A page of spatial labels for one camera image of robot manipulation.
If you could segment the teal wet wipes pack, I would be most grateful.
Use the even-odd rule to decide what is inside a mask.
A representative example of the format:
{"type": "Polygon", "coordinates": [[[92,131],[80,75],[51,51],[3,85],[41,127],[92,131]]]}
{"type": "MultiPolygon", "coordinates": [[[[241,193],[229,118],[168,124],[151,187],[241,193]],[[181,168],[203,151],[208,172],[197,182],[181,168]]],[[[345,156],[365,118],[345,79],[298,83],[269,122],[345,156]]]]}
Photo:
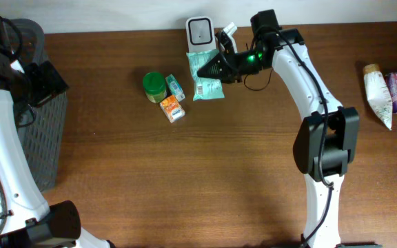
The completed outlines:
{"type": "Polygon", "coordinates": [[[223,99],[223,86],[218,79],[208,79],[198,76],[198,70],[210,62],[218,54],[218,50],[206,52],[189,52],[187,58],[190,65],[190,72],[194,81],[194,101],[223,99]]]}

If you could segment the white pouch with cork cap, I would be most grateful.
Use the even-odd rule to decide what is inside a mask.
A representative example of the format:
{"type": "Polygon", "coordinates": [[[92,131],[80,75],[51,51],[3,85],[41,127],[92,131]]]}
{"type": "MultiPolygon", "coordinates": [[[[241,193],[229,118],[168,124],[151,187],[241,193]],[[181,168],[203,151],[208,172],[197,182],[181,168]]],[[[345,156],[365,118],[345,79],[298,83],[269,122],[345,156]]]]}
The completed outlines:
{"type": "Polygon", "coordinates": [[[369,64],[363,68],[367,102],[374,114],[391,130],[393,105],[392,98],[378,64],[369,64]]]}

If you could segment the small green tissue pack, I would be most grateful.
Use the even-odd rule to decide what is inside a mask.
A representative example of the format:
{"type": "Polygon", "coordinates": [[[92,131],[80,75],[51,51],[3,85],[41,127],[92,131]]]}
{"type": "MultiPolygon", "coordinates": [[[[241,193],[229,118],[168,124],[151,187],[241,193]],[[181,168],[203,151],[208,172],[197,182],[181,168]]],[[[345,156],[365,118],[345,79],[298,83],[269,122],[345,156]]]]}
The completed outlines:
{"type": "Polygon", "coordinates": [[[185,99],[185,94],[180,86],[179,82],[176,80],[176,78],[170,74],[165,78],[167,86],[171,92],[171,95],[173,95],[178,102],[181,102],[182,100],[185,99]]]}

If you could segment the orange tissue pack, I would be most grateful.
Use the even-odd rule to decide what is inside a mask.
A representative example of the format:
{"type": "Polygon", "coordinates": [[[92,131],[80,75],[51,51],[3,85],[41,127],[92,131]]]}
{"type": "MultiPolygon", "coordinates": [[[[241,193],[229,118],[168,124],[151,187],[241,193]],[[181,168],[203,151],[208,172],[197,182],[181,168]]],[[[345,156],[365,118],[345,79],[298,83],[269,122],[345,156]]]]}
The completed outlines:
{"type": "Polygon", "coordinates": [[[159,105],[171,123],[185,116],[185,110],[181,107],[175,96],[167,97],[159,105]]]}

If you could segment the green cup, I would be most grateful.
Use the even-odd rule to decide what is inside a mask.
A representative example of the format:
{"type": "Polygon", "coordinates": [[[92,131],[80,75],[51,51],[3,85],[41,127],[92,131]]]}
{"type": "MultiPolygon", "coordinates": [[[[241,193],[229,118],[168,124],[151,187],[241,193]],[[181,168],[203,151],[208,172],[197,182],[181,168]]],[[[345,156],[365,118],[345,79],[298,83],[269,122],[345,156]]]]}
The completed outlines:
{"type": "Polygon", "coordinates": [[[160,103],[167,96],[165,78],[159,72],[147,73],[143,77],[143,88],[152,103],[160,103]]]}

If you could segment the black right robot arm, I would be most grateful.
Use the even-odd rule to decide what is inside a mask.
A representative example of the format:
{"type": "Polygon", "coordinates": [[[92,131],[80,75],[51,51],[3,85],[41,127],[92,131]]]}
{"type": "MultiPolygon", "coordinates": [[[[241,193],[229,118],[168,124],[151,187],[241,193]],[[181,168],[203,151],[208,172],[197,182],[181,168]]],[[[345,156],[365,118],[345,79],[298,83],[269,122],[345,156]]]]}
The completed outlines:
{"type": "Polygon", "coordinates": [[[301,247],[341,247],[338,230],[340,189],[356,153],[359,115],[344,107],[314,68],[296,28],[284,29],[273,10],[250,19],[253,38],[237,52],[229,30],[217,32],[218,54],[201,67],[201,78],[234,83],[272,69],[285,83],[301,117],[292,152],[304,176],[307,220],[301,247]]]}

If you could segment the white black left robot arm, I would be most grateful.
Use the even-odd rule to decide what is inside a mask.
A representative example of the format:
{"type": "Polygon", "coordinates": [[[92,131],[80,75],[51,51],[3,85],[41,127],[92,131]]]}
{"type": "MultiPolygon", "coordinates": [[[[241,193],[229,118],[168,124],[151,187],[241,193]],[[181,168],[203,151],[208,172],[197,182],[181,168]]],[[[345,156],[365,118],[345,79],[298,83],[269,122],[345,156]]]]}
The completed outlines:
{"type": "Polygon", "coordinates": [[[81,226],[73,202],[47,202],[23,152],[16,114],[68,88],[51,62],[41,59],[43,47],[37,23],[0,16],[0,247],[111,247],[81,226]]]}

